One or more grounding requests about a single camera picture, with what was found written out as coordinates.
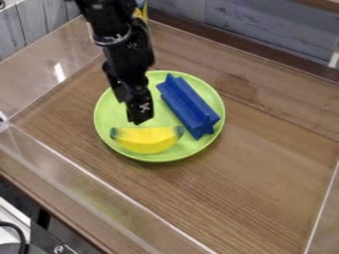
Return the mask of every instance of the blue toy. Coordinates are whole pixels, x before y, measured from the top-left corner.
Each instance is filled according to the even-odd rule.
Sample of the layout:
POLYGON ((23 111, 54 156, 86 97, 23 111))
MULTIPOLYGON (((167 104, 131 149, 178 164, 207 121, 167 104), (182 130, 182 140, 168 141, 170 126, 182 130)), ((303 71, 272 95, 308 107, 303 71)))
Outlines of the blue toy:
POLYGON ((214 126, 220 116, 196 93, 183 77, 171 73, 163 83, 158 84, 162 98, 183 122, 190 133, 199 140, 206 134, 214 134, 214 126))

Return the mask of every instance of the green plate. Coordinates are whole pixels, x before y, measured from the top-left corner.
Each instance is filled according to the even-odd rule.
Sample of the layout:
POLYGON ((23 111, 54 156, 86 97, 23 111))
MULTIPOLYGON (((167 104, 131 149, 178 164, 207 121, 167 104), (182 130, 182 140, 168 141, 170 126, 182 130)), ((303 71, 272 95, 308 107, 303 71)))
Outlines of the green plate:
POLYGON ((164 127, 164 126, 183 126, 180 120, 176 118, 171 109, 167 107, 164 101, 160 98, 160 92, 156 85, 164 82, 167 74, 172 73, 176 77, 182 76, 191 84, 192 88, 204 98, 210 106, 215 109, 220 115, 222 120, 215 125, 215 134, 206 135, 199 141, 186 131, 184 136, 179 140, 178 144, 163 153, 155 155, 142 155, 127 151, 120 147, 115 141, 110 138, 110 129, 112 127, 135 127, 132 123, 127 121, 126 105, 119 103, 111 89, 102 95, 94 111, 94 124, 98 134, 104 143, 122 155, 143 162, 164 163, 182 160, 202 150, 214 142, 219 136, 224 124, 226 124, 226 107, 220 95, 216 90, 202 79, 192 75, 188 75, 176 71, 151 71, 147 73, 150 78, 150 90, 154 96, 155 105, 155 117, 146 123, 140 124, 140 127, 164 127))

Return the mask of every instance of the yellow toy banana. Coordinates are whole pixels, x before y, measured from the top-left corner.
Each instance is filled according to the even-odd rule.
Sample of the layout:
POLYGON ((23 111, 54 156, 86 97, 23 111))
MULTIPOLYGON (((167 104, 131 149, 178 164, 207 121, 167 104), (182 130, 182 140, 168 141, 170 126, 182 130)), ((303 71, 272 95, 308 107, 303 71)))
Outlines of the yellow toy banana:
POLYGON ((111 138, 128 151, 158 154, 170 149, 184 135, 184 127, 112 128, 111 138))

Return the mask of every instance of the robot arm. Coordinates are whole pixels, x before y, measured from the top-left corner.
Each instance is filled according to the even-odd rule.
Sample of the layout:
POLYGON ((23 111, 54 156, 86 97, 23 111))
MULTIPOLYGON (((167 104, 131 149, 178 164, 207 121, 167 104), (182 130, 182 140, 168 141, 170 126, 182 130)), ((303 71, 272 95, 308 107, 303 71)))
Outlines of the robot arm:
POLYGON ((134 17, 135 0, 76 0, 92 27, 92 38, 103 48, 106 73, 119 102, 127 106, 128 121, 136 125, 154 117, 146 72, 155 57, 147 25, 134 17))

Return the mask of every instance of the black cable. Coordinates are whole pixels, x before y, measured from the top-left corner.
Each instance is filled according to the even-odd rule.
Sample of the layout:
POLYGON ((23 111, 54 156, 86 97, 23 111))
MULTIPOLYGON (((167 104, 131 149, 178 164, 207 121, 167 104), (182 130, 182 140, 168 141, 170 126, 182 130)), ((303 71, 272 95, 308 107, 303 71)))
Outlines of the black cable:
POLYGON ((19 254, 27 254, 27 241, 25 241, 25 235, 24 235, 21 228, 17 225, 15 225, 9 222, 4 222, 4 221, 0 221, 0 227, 11 227, 16 230, 19 237, 20 237, 19 254))
POLYGON ((0 10, 5 9, 5 0, 0 0, 0 10))

